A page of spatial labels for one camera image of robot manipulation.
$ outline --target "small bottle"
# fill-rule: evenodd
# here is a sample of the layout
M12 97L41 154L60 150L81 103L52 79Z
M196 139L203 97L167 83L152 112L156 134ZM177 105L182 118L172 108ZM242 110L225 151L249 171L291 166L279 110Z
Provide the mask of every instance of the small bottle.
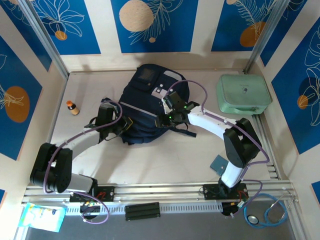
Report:
M80 113L79 108L72 102L72 101L67 101L66 105L68 106L68 109L70 110L72 115L78 115Z

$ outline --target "navy blue backpack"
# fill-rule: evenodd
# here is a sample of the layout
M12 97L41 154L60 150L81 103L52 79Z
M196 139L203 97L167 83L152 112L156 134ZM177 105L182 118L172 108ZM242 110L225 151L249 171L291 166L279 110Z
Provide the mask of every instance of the navy blue backpack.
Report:
M124 143L149 143L168 130L196 137L195 133L184 129L158 128L155 124L157 115L165 113L161 99L172 84L181 80L185 80L181 74L156 64L144 64L137 68L119 100L123 115L133 121L131 127L120 135ZM188 82L179 83L173 88L188 102Z

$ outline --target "orange bottle cap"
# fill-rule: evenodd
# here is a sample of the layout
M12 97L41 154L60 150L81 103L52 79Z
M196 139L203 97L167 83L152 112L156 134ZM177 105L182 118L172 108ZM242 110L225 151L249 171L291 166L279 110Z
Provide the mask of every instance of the orange bottle cap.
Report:
M71 107L72 104L74 104L72 101L67 101L67 102L66 102L66 105L67 105L68 107Z

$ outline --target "blue cable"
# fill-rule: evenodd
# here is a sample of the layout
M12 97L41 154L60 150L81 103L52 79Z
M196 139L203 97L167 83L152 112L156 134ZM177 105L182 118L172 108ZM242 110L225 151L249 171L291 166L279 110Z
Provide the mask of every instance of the blue cable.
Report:
M258 194L256 197L261 197L261 196L265 196L265 197L268 197L274 201L277 201L278 199L270 194L267 194L267 193L260 193ZM265 222L259 222L258 224L259 225L255 225L255 224L252 224L251 222L249 222L248 220L248 216L247 216L247 206L244 207L243 209L243 214L244 214L244 219L245 221L253 228L255 229L264 229L265 227L277 227L279 225L281 225L285 220L287 220L287 217L288 217L288 212L287 212L287 209L286 209L286 206L283 202L279 201L278 202L281 207L283 208L284 210L284 218L282 218L280 221L276 222L276 223L272 223L269 221L269 218L268 218L268 213L269 211L271 210L271 208L269 207L265 212L264 212L264 220Z

